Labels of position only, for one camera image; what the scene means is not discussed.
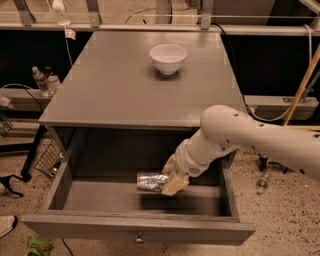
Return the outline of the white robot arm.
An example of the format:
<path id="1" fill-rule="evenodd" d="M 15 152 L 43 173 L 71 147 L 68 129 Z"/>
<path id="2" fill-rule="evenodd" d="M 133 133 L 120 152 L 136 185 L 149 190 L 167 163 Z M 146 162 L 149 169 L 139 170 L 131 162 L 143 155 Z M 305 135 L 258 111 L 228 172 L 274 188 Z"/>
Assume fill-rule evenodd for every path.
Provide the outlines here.
<path id="1" fill-rule="evenodd" d="M 172 196 L 198 177 L 214 160 L 238 147 L 252 148 L 291 170 L 320 181 L 320 136 L 317 132 L 259 122 L 225 105 L 201 114 L 200 129 L 184 140 L 162 172 L 169 176 L 162 193 Z"/>

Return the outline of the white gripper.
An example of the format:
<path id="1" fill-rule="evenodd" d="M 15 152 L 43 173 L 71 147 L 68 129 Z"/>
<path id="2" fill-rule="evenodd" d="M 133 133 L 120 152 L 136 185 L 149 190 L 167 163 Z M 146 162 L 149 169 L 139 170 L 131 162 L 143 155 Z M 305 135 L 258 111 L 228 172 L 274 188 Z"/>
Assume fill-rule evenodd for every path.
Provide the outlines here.
<path id="1" fill-rule="evenodd" d="M 167 160 L 163 174 L 170 174 L 162 194 L 173 196 L 189 184 L 190 177 L 198 177 L 209 168 L 214 160 L 214 150 L 208 142 L 192 143 L 185 139 Z"/>

